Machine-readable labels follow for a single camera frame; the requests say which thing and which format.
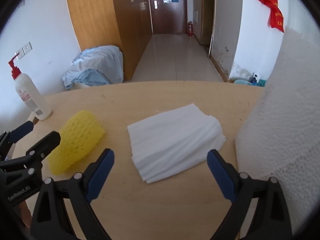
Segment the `paper towel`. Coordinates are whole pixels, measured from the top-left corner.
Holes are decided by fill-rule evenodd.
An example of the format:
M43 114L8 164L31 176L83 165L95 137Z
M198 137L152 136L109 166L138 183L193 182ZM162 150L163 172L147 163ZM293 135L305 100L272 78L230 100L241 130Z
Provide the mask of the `paper towel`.
M219 121L193 104L129 125L128 131L132 160L147 183L204 161L225 141Z

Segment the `yellow sponge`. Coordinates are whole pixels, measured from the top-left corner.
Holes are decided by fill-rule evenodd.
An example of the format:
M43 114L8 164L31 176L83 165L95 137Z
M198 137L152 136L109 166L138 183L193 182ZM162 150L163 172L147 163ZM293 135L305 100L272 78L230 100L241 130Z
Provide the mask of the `yellow sponge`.
M60 130L61 141L48 156L54 175L65 172L72 164L88 155L101 140L105 130L89 111L82 110L71 117Z

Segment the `wall socket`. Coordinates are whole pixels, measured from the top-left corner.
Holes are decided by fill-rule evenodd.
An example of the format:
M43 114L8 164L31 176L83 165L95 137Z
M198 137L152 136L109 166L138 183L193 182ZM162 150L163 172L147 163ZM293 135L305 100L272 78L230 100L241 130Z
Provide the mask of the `wall socket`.
M26 55L27 53L29 53L30 51L32 50L32 46L31 46L31 43L28 42L26 45L24 45L23 47L21 47L20 49L18 49L16 51L16 55L17 56L17 59L21 59L22 57L24 57L24 55Z
M25 53L24 53L24 51L23 51L23 48L18 49L18 50L16 51L16 55L18 55L18 56L17 56L17 59L18 59L18 60L20 60L22 57L24 57Z
M28 42L28 43L27 43L26 45L24 45L22 48L23 48L24 54L29 53L29 52L32 50L31 43Z

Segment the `tiled floor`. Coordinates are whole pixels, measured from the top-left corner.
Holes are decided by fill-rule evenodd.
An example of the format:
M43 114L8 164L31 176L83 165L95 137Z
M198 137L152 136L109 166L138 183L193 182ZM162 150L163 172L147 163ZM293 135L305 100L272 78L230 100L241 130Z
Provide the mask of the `tiled floor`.
M222 82L222 78L194 37L152 36L132 82L191 80Z

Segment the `wooden table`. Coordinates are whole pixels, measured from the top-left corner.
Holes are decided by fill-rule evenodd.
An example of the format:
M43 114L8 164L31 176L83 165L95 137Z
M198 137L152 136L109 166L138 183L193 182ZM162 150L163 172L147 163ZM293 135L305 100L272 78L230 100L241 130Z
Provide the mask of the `wooden table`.
M48 96L53 114L39 121L33 132L19 141L13 157L25 155L29 147L52 130L59 131L78 111L90 110L106 130L102 141L61 176L50 174L44 160L44 178L70 178L75 172L84 171L104 148L111 148L115 165L99 198L92 201L92 208L112 239L210 239L230 201L223 198L206 162L147 185L132 163L127 126L194 103L220 121L227 137L220 154L236 167L234 139L261 92L259 87L229 83L168 81L108 85ZM35 201L36 195L27 200L31 212ZM66 206L72 210L69 201ZM77 236L85 239L73 212L70 219Z

